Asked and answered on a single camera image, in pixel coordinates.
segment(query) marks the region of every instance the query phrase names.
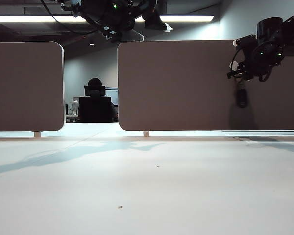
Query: office chair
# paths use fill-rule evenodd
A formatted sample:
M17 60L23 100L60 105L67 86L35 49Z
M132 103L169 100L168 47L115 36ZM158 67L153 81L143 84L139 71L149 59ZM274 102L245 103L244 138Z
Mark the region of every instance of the office chair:
M102 97L104 95L105 86L85 86L85 97L79 98L80 122L113 121L111 97Z

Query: gray partition panel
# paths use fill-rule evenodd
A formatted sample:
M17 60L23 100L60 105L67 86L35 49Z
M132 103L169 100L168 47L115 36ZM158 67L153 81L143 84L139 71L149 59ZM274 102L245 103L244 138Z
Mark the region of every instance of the gray partition panel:
M294 130L294 57L269 80L246 83L235 104L232 40L131 42L118 48L119 122L125 130Z
M55 42L0 43L0 131L62 128L63 62Z

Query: ceiling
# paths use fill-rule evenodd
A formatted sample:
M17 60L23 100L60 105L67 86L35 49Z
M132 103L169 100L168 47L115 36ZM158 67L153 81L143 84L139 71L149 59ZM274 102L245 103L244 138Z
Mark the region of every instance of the ceiling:
M71 14L62 11L56 1L44 0L50 11L55 15ZM158 0L166 14L209 14L215 11L222 0ZM0 0L0 16L4 15L48 15L40 0ZM94 31L88 23L65 23L69 29L78 34L69 32L58 23L0 23L0 42L24 42L24 41L56 41L63 46L69 46L79 41L92 38L98 42L105 38L98 32L83 36L81 34Z

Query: ceiling light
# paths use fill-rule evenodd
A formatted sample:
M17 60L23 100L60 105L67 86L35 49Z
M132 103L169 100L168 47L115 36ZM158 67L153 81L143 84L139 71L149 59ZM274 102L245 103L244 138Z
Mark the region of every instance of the ceiling light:
M60 22L86 22L80 16L55 16ZM0 16L0 22L55 22L51 16Z
M182 16L182 15L165 15L160 16L164 22L210 22L214 16ZM136 22L143 22L143 17L138 17Z

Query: black robotic arm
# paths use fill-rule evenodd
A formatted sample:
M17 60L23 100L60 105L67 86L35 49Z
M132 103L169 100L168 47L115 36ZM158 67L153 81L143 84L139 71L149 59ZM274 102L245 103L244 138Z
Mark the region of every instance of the black robotic arm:
M145 28L170 32L156 10L157 0L141 0L138 5L130 0L57 0L64 11L72 11L83 17L107 39L115 41L138 41L144 37L133 30L135 19L142 16Z
M294 56L294 16L283 21L280 17L267 18L257 24L256 35L239 38L234 42L236 54L231 62L228 78L251 80L255 76L265 82L273 67L281 64L286 56ZM239 51L245 60L233 70L233 63Z

